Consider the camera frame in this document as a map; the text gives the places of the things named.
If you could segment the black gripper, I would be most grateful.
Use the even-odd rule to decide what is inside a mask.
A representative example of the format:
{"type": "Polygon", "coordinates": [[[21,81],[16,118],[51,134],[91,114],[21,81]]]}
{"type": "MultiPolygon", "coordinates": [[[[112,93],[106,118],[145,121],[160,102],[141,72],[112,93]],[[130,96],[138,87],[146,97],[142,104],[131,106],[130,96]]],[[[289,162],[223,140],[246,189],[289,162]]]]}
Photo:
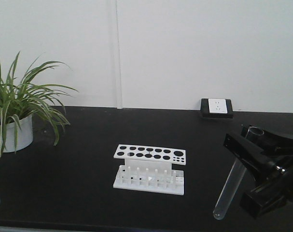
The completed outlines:
{"type": "Polygon", "coordinates": [[[227,133],[224,147],[260,180],[275,166],[266,155],[288,155],[283,165],[278,165],[265,180],[243,193],[240,206],[253,218],[293,204],[293,134],[269,131],[252,125],[244,126],[241,135],[227,133]]]}

